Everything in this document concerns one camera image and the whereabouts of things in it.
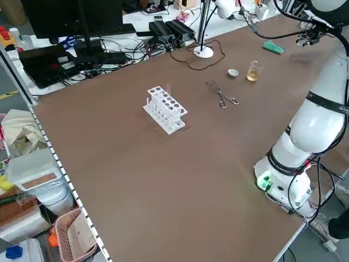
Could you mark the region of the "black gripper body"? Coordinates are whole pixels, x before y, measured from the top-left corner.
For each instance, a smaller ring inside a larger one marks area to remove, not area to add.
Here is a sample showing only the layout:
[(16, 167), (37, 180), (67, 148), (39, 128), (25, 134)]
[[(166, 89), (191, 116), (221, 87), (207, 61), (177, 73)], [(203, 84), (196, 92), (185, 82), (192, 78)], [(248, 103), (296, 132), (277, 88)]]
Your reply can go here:
[(318, 30), (309, 30), (306, 32), (306, 42), (305, 42), (305, 46), (307, 45), (315, 45), (320, 41), (320, 36), (321, 36), (321, 32)]

